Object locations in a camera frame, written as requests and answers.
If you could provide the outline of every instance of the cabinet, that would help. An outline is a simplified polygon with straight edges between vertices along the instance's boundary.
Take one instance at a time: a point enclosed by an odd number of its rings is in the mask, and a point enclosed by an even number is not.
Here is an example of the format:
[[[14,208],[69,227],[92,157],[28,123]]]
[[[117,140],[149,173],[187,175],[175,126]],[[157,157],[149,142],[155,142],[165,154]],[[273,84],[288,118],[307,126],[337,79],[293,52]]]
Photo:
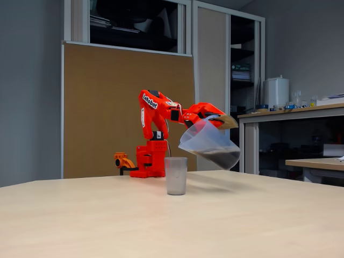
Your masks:
[[[265,80],[265,19],[193,1],[192,39],[195,102],[210,102],[237,121],[252,112]],[[240,146],[238,128],[225,133]],[[218,169],[201,158],[198,167]]]
[[[191,0],[64,0],[64,40],[191,54]]]

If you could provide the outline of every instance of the wire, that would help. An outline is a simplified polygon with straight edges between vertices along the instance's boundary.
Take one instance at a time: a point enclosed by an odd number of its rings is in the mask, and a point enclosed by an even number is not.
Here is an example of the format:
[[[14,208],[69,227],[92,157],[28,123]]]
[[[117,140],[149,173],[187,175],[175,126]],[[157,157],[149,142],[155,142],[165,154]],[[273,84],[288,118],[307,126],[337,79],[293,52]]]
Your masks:
[[[166,123],[166,126],[167,126],[167,132],[170,131],[170,128],[168,127],[168,123],[167,123],[167,120],[165,119],[165,123]]]
[[[181,111],[181,116],[183,116],[182,106],[179,104],[179,110]]]
[[[164,140],[167,142],[168,153],[170,154],[170,157],[172,157],[170,144],[168,143],[168,140],[166,140],[166,139],[164,139]]]

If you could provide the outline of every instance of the table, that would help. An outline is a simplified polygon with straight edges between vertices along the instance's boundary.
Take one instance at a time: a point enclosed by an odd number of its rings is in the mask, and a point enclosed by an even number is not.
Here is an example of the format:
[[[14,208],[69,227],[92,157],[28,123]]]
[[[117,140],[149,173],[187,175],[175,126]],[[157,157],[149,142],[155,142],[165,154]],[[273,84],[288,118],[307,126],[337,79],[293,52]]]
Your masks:
[[[0,257],[344,257],[344,188],[188,173],[36,181],[0,188]]]
[[[344,104],[305,107],[238,116],[240,131],[240,172],[259,174],[259,123],[344,116]]]
[[[344,178],[344,162],[340,162],[334,157],[325,159],[286,160],[285,164],[303,167],[305,182],[320,184],[324,176]]]

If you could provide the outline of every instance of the plastic pitcher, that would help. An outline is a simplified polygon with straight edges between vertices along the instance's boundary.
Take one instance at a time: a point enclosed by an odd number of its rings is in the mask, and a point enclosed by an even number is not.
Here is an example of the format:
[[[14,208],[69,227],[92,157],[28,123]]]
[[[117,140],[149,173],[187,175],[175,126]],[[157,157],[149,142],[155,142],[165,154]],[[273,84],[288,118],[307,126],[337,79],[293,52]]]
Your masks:
[[[200,155],[223,169],[231,169],[240,158],[239,147],[208,120],[192,125],[180,142],[180,149]]]

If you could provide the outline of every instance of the dark liquid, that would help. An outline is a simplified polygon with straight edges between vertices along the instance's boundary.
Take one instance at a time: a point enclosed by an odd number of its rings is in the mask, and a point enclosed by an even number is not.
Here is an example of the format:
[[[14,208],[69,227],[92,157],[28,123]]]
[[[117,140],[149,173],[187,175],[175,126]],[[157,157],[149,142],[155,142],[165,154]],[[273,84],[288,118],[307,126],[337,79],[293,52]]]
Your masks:
[[[240,151],[224,147],[207,149],[204,152],[198,151],[193,153],[214,162],[223,169],[233,168],[240,157]]]

